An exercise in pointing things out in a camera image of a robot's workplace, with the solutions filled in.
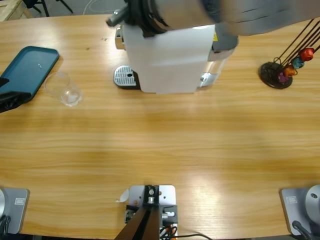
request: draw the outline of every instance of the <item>black stand base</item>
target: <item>black stand base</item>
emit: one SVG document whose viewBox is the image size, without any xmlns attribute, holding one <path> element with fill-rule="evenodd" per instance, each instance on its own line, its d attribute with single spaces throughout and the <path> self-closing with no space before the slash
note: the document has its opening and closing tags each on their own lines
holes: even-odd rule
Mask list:
<svg viewBox="0 0 320 240">
<path fill-rule="evenodd" d="M 275 62 L 267 62 L 259 68 L 258 74 L 261 81 L 269 87 L 272 87 L 274 89 L 285 89 L 290 87 L 293 82 L 293 78 L 289 77 L 288 81 L 280 82 L 278 79 L 280 69 L 280 64 Z"/>
</svg>

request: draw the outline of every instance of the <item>wood grain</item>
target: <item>wood grain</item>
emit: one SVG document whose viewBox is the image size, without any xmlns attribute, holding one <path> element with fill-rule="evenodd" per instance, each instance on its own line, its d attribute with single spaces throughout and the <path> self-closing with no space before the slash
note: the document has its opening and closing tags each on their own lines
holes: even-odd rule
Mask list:
<svg viewBox="0 0 320 240">
<path fill-rule="evenodd" d="M 57 49 L 53 72 L 84 92 L 68 108 L 45 94 L 0 116 L 0 185 L 27 188 L 26 234 L 114 238 L 132 185 L 176 187 L 179 233 L 215 239 L 288 234 L 279 190 L 320 182 L 319 58 L 276 90 L 258 67 L 304 24 L 241 37 L 217 83 L 195 94 L 121 90 L 128 63 L 106 15 L 0 23 L 0 73 L 24 47 Z"/>
</svg>

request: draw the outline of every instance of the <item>blue tray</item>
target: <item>blue tray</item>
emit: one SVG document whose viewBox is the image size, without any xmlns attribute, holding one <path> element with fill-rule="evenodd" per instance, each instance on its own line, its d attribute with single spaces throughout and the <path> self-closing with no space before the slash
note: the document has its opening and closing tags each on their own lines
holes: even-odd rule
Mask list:
<svg viewBox="0 0 320 240">
<path fill-rule="evenodd" d="M 9 82 L 0 87 L 0 94 L 7 92 L 30 93 L 30 101 L 56 64 L 59 53 L 55 49 L 27 46 L 13 59 L 1 75 Z"/>
</svg>

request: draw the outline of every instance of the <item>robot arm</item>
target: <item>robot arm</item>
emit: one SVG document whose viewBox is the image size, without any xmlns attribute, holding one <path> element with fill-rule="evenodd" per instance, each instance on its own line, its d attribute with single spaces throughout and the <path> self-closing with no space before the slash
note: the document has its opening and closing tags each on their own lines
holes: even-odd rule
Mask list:
<svg viewBox="0 0 320 240">
<path fill-rule="evenodd" d="M 125 0 L 107 21 L 139 26 L 145 37 L 224 22 L 234 35 L 256 35 L 320 16 L 319 0 Z"/>
</svg>

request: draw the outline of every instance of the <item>clear glass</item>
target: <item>clear glass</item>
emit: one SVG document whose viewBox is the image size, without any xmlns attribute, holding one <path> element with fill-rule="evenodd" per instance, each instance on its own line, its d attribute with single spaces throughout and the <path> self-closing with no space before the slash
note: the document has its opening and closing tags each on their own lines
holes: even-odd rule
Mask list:
<svg viewBox="0 0 320 240">
<path fill-rule="evenodd" d="M 214 82 L 219 78 L 227 59 L 208 62 L 207 73 L 214 76 Z"/>
<path fill-rule="evenodd" d="M 48 94 L 69 107 L 78 105 L 84 98 L 82 91 L 65 72 L 50 74 L 44 82 L 44 88 Z"/>
</svg>

